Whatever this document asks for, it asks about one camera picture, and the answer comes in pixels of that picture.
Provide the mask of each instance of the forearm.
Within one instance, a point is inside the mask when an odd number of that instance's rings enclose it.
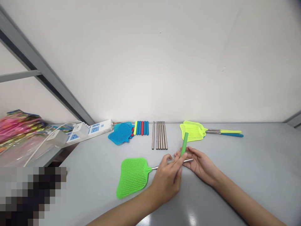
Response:
[[[216,179],[214,188],[250,226],[285,225],[222,172]]]
[[[132,226],[138,224],[144,217],[160,207],[156,202],[154,192],[146,189],[131,200],[116,206],[104,213],[87,226],[114,225]]]

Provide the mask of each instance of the row of metal rods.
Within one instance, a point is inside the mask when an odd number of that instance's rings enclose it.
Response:
[[[153,124],[152,149],[155,147],[155,122]],[[166,139],[166,128],[164,121],[157,121],[156,125],[156,149],[168,149]]]

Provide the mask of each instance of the metal frame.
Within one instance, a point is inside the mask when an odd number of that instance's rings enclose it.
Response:
[[[7,81],[12,81],[12,80],[17,80],[20,78],[28,78],[32,76],[38,76],[41,75],[42,73],[39,72],[38,70],[33,70],[33,71],[26,71],[26,72],[17,72],[17,73],[12,73],[12,74],[4,74],[0,75],[0,83],[1,82],[7,82]]]
[[[0,39],[10,48],[18,58],[27,65],[30,70],[39,71],[40,75],[36,78],[79,120],[89,125],[94,124],[93,119],[88,115],[85,109],[79,104],[63,82],[52,71],[52,69],[44,62],[42,57],[30,46],[21,33],[5,16],[0,8]],[[1,76],[6,81],[8,75]]]
[[[286,123],[291,127],[297,128],[301,125],[301,113],[299,113],[299,115],[296,115],[294,118],[288,120]]]

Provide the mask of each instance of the white wall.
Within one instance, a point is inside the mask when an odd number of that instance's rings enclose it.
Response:
[[[95,121],[282,122],[301,109],[294,1],[0,4]]]
[[[0,43],[0,75],[27,71]],[[51,123],[74,122],[76,118],[34,77],[0,83],[0,118],[21,109]]]

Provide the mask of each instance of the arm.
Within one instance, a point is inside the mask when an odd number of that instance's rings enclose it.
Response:
[[[170,154],[165,155],[152,184],[145,191],[104,213],[87,226],[131,226],[138,224],[144,217],[171,200],[179,192],[182,173],[180,167],[186,157],[187,153],[182,157],[179,154],[174,161],[167,164],[167,160],[172,159],[172,156]]]
[[[249,225],[285,225],[222,172],[216,178],[214,188]]]
[[[285,225],[223,174],[203,152],[192,147],[186,151],[190,152],[187,157],[194,161],[183,165],[211,185],[250,226]]]

